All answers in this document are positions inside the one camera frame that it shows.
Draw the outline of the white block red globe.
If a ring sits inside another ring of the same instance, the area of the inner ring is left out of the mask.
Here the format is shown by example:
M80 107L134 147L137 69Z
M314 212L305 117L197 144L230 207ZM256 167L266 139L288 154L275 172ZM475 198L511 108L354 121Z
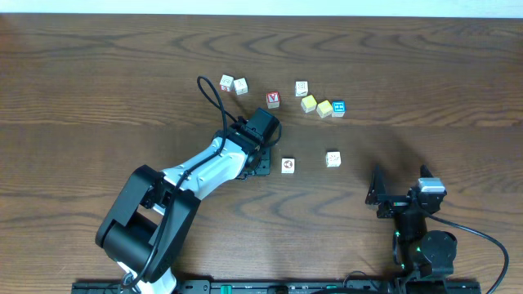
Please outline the white block red globe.
M295 172L295 159L294 158L282 158L281 159L281 172L283 174L293 174Z

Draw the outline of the white block orange print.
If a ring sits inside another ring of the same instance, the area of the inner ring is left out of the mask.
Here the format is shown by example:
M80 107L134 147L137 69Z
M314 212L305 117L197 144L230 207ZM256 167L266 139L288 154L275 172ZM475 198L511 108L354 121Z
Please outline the white block orange print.
M339 151L329 151L325 156L327 167L339 167L342 163L341 153Z

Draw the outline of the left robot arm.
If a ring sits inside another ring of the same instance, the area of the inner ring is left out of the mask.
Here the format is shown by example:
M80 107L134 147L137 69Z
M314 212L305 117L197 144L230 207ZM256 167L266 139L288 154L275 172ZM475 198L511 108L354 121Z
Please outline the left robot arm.
M184 163L162 171L143 165L129 176L95 237L125 272L118 292L173 292L177 280L170 267L201 202L265 154L275 143L274 132L229 127Z

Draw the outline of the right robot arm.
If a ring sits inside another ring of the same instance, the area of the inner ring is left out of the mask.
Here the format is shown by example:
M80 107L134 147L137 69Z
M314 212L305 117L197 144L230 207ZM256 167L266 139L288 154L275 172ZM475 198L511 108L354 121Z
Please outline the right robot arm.
M383 172L374 168L365 203L377 208L377 218L395 222L394 262L416 279L444 278L454 272L457 239L449 232L429 231L426 223L446 195L441 179L426 166L420 167L415 185L402 195L389 194Z

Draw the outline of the red V letter block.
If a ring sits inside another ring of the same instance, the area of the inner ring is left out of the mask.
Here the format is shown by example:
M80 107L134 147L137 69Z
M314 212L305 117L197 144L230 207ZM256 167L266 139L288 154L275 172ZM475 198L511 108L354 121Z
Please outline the red V letter block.
M280 95L277 91L266 94L266 104L268 109L279 108Z

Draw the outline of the yellow block left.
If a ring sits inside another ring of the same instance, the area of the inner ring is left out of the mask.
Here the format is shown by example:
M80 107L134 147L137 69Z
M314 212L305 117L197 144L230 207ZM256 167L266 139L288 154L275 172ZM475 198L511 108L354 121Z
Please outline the yellow block left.
M313 95L308 95L302 98L301 107L302 110L307 114L316 109L317 101Z

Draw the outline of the yellow block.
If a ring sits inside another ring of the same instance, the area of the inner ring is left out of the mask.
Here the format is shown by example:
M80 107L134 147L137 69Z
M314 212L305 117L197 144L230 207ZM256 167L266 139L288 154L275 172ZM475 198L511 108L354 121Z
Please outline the yellow block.
M302 98L301 107L302 110L307 114L316 109L317 101L313 95L308 95Z
M316 112L321 118L325 118L332 114L333 107L328 100L324 100L316 106Z

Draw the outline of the plain white letter block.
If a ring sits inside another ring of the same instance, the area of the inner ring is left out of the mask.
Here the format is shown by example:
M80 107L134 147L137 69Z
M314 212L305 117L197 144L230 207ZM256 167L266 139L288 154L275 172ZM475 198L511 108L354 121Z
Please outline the plain white letter block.
M234 80L234 88L236 94L243 95L248 93L248 84L245 78L235 79Z

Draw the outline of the yellow block right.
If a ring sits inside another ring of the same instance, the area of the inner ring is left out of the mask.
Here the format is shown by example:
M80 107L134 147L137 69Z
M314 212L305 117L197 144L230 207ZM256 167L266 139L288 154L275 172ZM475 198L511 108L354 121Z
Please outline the yellow block right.
M316 106L316 112L321 118L325 118L332 114L333 107L328 100L324 100Z

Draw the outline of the white block black print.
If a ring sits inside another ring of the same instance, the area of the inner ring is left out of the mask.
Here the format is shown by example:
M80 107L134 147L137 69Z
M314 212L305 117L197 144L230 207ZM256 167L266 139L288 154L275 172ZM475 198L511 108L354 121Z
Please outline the white block black print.
M309 92L308 82L307 81L296 81L295 82L295 96L304 97L307 96Z

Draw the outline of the white block red side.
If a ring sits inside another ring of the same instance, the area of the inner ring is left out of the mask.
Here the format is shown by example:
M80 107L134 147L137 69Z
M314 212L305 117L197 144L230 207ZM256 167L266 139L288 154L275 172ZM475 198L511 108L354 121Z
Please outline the white block red side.
M234 88L234 78L230 75L223 74L220 80L220 88L222 91L231 92Z

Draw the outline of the blue picture block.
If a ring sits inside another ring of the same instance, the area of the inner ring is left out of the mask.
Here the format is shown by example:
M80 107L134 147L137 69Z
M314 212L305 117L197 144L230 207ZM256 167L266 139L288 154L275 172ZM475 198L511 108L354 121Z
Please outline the blue picture block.
M333 112L332 117L333 118L341 118L346 113L346 103L342 100L334 101L332 103Z

